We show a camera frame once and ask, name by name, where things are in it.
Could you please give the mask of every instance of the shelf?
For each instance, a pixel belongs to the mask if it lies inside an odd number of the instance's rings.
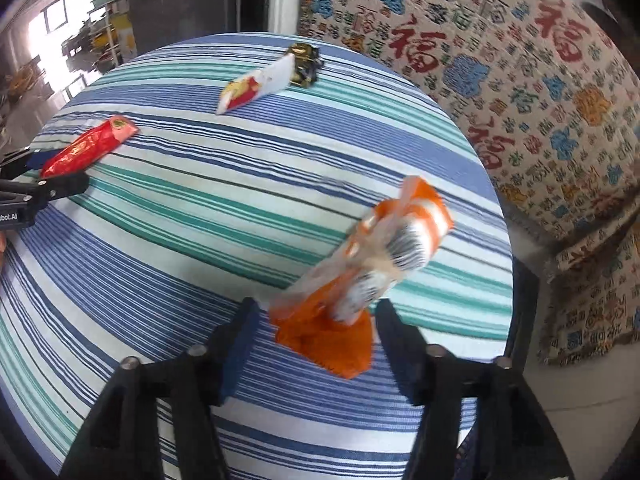
[[[100,4],[99,6],[94,7],[93,9],[91,9],[91,10],[89,11],[89,14],[91,14],[92,12],[95,12],[96,10],[103,9],[103,8],[104,8],[104,7],[106,7],[107,5],[112,4],[112,3],[114,3],[114,2],[117,2],[117,1],[119,1],[119,0],[109,0],[108,2],[104,2],[103,4]]]

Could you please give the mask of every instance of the table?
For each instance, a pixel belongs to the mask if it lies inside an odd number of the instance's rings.
[[[78,94],[34,148],[61,147],[113,114],[140,128],[88,170],[89,190],[9,236],[0,278],[0,387],[54,470],[125,356],[176,356],[331,253],[364,213],[419,174],[456,222],[433,261],[389,297],[459,356],[502,354],[511,251],[494,189],[465,137],[417,88],[373,60],[319,43],[311,89],[224,116],[220,89],[295,38],[227,34],[140,56]],[[351,381],[273,341],[262,316],[238,390],[215,408],[237,479],[396,478],[420,409],[379,345]],[[474,418],[463,410],[462,435]],[[180,478],[160,403],[164,468]]]

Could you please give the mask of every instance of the floor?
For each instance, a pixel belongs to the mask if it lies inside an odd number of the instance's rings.
[[[541,283],[524,377],[556,430],[576,480],[600,480],[640,418],[640,345],[616,347],[603,358],[567,368],[539,364],[538,334],[550,299],[544,262],[550,255],[523,229],[508,227],[514,256]]]

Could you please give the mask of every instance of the window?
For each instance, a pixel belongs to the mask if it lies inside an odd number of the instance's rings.
[[[86,82],[84,81],[84,76],[81,75],[65,88],[65,101],[68,102],[71,98],[76,97],[83,88],[86,88]]]
[[[40,12],[29,24],[29,50],[31,57],[40,56],[40,67],[45,70],[45,80],[54,92],[61,91],[65,98],[78,93],[75,87],[80,72],[69,72],[66,57],[62,55],[62,42],[80,31],[82,24],[94,8],[92,0],[56,0]],[[82,73],[87,84],[100,77],[96,71]]]
[[[47,34],[57,30],[66,24],[66,3],[65,0],[53,2],[44,9],[44,23],[47,27]]]

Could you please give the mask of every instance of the red chinese character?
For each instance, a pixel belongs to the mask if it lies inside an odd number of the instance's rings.
[[[489,136],[489,128],[493,128],[495,126],[494,117],[492,116],[489,119],[488,123],[475,124],[473,126],[469,126],[468,135],[466,136],[471,142],[473,147],[476,146],[478,142],[483,140],[484,138]]]
[[[536,136],[530,135],[524,140],[524,147],[527,149],[529,153],[533,155],[537,155],[540,153],[540,148],[542,147],[542,141]]]
[[[414,14],[411,15],[411,20],[404,23],[398,28],[394,28],[391,33],[395,36],[400,36],[394,41],[389,43],[389,47],[396,50],[396,59],[399,59],[404,54],[404,48],[408,45],[406,50],[406,58],[411,68],[416,72],[424,73],[429,70],[433,70],[439,64],[438,59],[431,54],[427,54],[437,46],[434,39],[446,40],[447,35],[443,32],[421,32],[420,38],[415,38],[411,41],[410,38],[415,34],[413,27],[406,27],[407,25],[417,25],[418,20]]]
[[[365,34],[369,34],[375,30],[374,25],[376,24],[376,13],[375,11],[363,6],[359,6],[358,10],[362,13],[362,31]]]
[[[522,28],[515,23],[509,25],[509,35],[516,41],[522,41]]]
[[[538,8],[543,12],[534,21],[542,26],[540,35],[548,38],[551,33],[556,51],[560,55],[560,59],[567,62],[580,61],[582,59],[582,51],[576,44],[582,39],[585,32],[591,35],[591,31],[583,24],[575,20],[568,19],[566,22],[558,22],[562,18],[562,10],[565,7],[564,1],[560,0],[555,4],[560,7],[556,9],[546,3],[538,4]]]
[[[407,25],[417,25],[418,19],[415,17],[415,14],[412,13],[411,19],[400,25],[398,28],[394,28],[391,33],[395,36],[400,36],[396,40],[389,43],[389,47],[394,48],[396,50],[396,59],[400,59],[402,54],[404,54],[404,48],[409,43],[409,38],[415,34],[415,29],[413,27],[409,28],[401,28],[406,27]]]
[[[489,139],[489,128],[493,128],[494,124],[494,118],[491,117],[488,123],[469,126],[467,135],[469,142],[487,170],[496,170],[502,167],[502,159],[496,153],[504,151],[505,143],[515,145],[515,140],[503,136],[492,136]]]

